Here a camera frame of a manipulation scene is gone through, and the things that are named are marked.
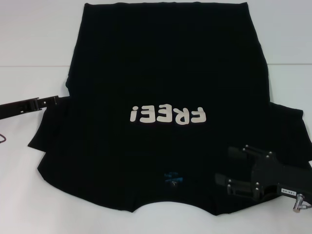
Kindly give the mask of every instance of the t-shirt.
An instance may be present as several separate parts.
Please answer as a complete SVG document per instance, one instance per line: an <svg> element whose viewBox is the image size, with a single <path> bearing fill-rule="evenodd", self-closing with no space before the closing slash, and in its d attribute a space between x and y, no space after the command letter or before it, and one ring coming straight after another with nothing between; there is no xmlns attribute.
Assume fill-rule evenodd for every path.
<svg viewBox="0 0 312 234"><path fill-rule="evenodd" d="M66 86L30 143L51 185L127 211L152 202L214 215L258 202L215 174L250 181L245 144L308 168L302 111L270 103L268 69L246 3L86 4Z"/></svg>

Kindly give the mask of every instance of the sticker label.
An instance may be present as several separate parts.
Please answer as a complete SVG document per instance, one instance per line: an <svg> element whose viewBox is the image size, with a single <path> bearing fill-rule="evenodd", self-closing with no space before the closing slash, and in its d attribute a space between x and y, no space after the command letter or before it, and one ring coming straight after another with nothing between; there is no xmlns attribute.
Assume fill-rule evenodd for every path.
<svg viewBox="0 0 312 234"><path fill-rule="evenodd" d="M282 188L282 193L285 193L285 194L288 194L288 195L293 195L293 196L297 195L296 192L291 191L291 190L287 190L287 189L283 189L283 188Z"/></svg>

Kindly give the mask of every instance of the white table surface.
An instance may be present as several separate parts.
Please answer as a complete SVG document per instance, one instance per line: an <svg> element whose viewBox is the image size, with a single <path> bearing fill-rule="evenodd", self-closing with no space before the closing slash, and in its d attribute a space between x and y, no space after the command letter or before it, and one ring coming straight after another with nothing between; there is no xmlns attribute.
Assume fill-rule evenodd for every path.
<svg viewBox="0 0 312 234"><path fill-rule="evenodd" d="M84 3L0 0L0 104L68 95L64 83ZM269 64L271 99L304 110L309 131L312 2L248 3ZM44 153L27 147L42 115L40 111L0 120L0 133L7 137L0 144L0 234L312 233L312 209L296 214L292 211L294 200L287 197L234 214L213 216L200 208L173 202L154 203L129 213L66 194L46 183L37 172Z"/></svg>

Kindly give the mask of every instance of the black fabric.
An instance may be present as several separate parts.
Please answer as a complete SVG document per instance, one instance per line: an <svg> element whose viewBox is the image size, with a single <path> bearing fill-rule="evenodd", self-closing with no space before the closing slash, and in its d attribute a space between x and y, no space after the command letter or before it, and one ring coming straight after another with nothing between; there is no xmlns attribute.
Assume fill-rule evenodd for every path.
<svg viewBox="0 0 312 234"><path fill-rule="evenodd" d="M246 3L86 4L66 85L70 99L46 111L30 146L46 152L38 170L48 183L101 206L231 213L256 203L215 184L215 173L250 181L229 146L301 168L312 159L302 111L269 103Z"/></svg>

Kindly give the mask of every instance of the white letter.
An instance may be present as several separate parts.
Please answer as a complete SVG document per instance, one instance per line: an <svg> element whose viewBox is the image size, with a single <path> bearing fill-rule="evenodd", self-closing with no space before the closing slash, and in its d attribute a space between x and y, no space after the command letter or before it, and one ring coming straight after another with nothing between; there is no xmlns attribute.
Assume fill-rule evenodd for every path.
<svg viewBox="0 0 312 234"><path fill-rule="evenodd" d="M148 111L141 111L142 115L149 115L147 118L140 118L140 122L142 123L154 123L155 119L155 108L154 106L142 106L142 110Z"/></svg>
<svg viewBox="0 0 312 234"><path fill-rule="evenodd" d="M190 122L190 113L189 110L186 108L183 108L183 111L180 111L177 108L174 108L174 112L177 113L176 117L175 117L175 121L177 124L180 125L185 125L185 124L189 124Z"/></svg>
<svg viewBox="0 0 312 234"><path fill-rule="evenodd" d="M130 121L131 122L134 122L137 118L137 110L138 110L138 107L137 106L134 106L133 108L133 111L131 111L131 115L130 115Z"/></svg>
<svg viewBox="0 0 312 234"><path fill-rule="evenodd" d="M158 113L165 114L166 116L158 116L157 121L159 122L166 122L170 123L172 122L172 106L169 104L159 105L160 110L158 110Z"/></svg>
<svg viewBox="0 0 312 234"><path fill-rule="evenodd" d="M192 115L194 116L199 115L199 117L191 118L192 123L203 123L206 121L206 113L204 112L204 109L201 107L198 107L198 111L192 111Z"/></svg>

